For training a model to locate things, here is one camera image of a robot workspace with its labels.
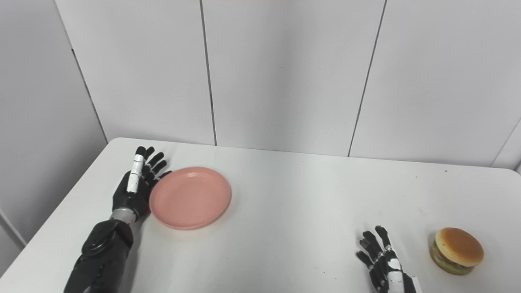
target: hamburger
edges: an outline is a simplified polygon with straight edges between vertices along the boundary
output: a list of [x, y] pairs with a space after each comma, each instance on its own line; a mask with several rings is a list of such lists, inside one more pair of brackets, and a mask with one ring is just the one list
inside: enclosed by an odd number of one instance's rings
[[469, 233], [458, 228], [443, 228], [430, 246], [432, 260], [453, 275], [466, 275], [483, 261], [483, 247]]

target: burger patty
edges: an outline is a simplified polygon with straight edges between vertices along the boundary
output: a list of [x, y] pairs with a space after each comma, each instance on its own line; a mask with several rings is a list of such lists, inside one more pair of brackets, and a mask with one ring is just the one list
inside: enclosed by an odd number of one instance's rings
[[447, 259], [436, 245], [436, 241], [430, 247], [430, 256], [437, 265], [451, 274], [466, 275], [474, 268], [473, 266], [463, 266]]

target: robotic arm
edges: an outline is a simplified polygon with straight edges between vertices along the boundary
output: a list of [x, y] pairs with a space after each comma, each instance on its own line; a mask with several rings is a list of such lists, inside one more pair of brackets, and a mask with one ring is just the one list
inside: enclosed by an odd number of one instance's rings
[[391, 246], [387, 230], [382, 226], [375, 227], [376, 233], [382, 239], [383, 247], [380, 246], [376, 236], [371, 231], [362, 233], [364, 238], [360, 244], [367, 251], [356, 253], [369, 269], [369, 277], [378, 293], [421, 293], [416, 277], [410, 277], [402, 270], [396, 251]]
[[97, 223], [81, 248], [81, 256], [65, 286], [64, 293], [116, 293], [132, 244], [131, 226], [150, 212], [148, 199], [156, 183], [169, 174], [156, 177], [167, 163], [162, 152], [148, 163], [154, 148], [140, 146], [132, 170], [123, 175], [113, 196], [112, 215]]

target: robotic hand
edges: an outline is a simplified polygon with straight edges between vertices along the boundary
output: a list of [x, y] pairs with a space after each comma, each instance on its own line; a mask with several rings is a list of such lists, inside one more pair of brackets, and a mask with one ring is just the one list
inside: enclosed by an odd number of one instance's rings
[[360, 244], [367, 251], [356, 253], [356, 256], [369, 269], [369, 276], [378, 293], [421, 293], [417, 279], [409, 277], [402, 271], [402, 265], [391, 246], [387, 230], [382, 226], [375, 227], [376, 233], [382, 239], [381, 248], [376, 236], [370, 231], [362, 233], [364, 238]]
[[154, 148], [140, 146], [132, 170], [123, 175], [113, 196], [112, 215], [97, 223], [81, 248], [64, 293], [116, 293], [125, 262], [134, 242], [131, 226], [150, 212], [148, 199], [156, 183], [169, 174], [157, 176], [167, 163], [162, 152], [145, 163]]

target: wall seam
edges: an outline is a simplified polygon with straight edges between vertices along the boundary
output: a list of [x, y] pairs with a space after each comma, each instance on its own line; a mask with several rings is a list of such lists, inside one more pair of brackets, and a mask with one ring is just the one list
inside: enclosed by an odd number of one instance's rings
[[373, 52], [371, 53], [371, 59], [369, 60], [369, 67], [367, 68], [367, 75], [365, 77], [364, 89], [362, 91], [362, 97], [360, 98], [360, 105], [358, 106], [358, 113], [356, 114], [355, 126], [353, 127], [353, 135], [351, 136], [351, 143], [349, 144], [348, 156], [351, 156], [351, 148], [353, 147], [353, 141], [355, 139], [356, 127], [358, 126], [358, 120], [362, 111], [362, 104], [364, 102], [365, 90], [367, 88], [367, 81], [369, 80], [369, 74], [371, 72], [371, 66], [373, 65], [373, 59], [375, 57], [376, 45], [378, 43], [378, 37], [380, 36], [380, 29], [382, 27], [383, 15], [386, 12], [387, 0], [383, 3], [382, 14], [380, 16], [380, 22], [378, 23], [378, 30], [376, 31], [375, 44], [373, 45]]

